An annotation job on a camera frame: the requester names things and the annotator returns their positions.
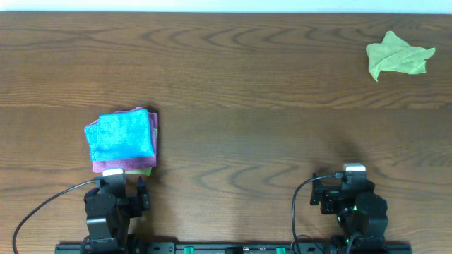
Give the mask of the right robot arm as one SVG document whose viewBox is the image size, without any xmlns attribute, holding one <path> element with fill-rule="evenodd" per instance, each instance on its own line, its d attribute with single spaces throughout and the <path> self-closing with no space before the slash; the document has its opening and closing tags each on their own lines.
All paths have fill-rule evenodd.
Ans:
<svg viewBox="0 0 452 254">
<path fill-rule="evenodd" d="M 343 234 L 332 236 L 331 253 L 383 253 L 388 204 L 375 194 L 375 183 L 364 171 L 312 174 L 311 205 L 333 214 Z"/>
</svg>

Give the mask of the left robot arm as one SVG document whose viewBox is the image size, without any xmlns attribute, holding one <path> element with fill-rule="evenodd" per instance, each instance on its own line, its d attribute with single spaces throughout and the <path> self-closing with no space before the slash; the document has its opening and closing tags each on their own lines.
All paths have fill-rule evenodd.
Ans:
<svg viewBox="0 0 452 254">
<path fill-rule="evenodd" d="M 130 220 L 150 209 L 147 184 L 139 178 L 136 194 L 126 194 L 124 174 L 94 179 L 96 187 L 84 196 L 88 236 L 81 253 L 146 253 L 143 242 L 129 233 Z"/>
</svg>

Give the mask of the green microfibre cloth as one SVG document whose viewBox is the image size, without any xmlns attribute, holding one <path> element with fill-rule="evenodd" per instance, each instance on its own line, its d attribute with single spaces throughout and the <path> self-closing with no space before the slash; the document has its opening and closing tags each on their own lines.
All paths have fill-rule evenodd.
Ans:
<svg viewBox="0 0 452 254">
<path fill-rule="evenodd" d="M 368 71 L 376 82 L 382 71 L 408 75 L 426 73 L 427 59 L 430 59 L 435 52 L 435 48 L 412 46 L 393 31 L 388 31 L 380 43 L 366 46 Z"/>
</svg>

